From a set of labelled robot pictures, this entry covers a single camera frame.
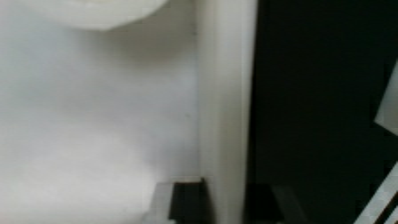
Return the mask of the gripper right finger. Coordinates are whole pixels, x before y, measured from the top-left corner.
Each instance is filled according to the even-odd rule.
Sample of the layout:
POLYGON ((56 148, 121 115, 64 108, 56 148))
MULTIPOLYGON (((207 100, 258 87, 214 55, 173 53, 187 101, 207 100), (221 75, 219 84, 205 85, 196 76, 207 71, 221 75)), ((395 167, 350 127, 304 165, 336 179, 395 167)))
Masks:
POLYGON ((247 185, 246 224, 310 224, 299 199, 286 185, 247 185))

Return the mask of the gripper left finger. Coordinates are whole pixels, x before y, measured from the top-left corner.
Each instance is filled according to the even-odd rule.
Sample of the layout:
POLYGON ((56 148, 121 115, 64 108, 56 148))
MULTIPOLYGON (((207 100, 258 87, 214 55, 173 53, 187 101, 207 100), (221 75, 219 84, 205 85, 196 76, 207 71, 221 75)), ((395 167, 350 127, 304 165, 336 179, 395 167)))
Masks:
POLYGON ((212 224, 212 200, 201 177, 159 183, 143 224, 212 224))

